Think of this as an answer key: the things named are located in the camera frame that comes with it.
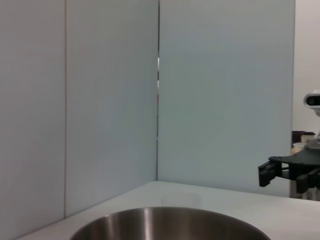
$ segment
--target white countertop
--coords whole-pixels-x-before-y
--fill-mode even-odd
[[[153,181],[19,240],[69,240],[83,225],[110,213],[175,206],[243,220],[272,240],[319,240],[320,202]]]

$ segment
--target white partition wall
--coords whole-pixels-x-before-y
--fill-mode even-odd
[[[64,216],[65,2],[0,1],[0,239]]]
[[[67,215],[156,178],[157,0],[67,1]]]
[[[258,166],[290,154],[294,0],[161,0],[161,181],[288,196]]]

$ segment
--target camera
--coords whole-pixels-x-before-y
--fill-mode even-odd
[[[303,103],[307,108],[314,110],[315,114],[320,117],[320,89],[308,93]]]

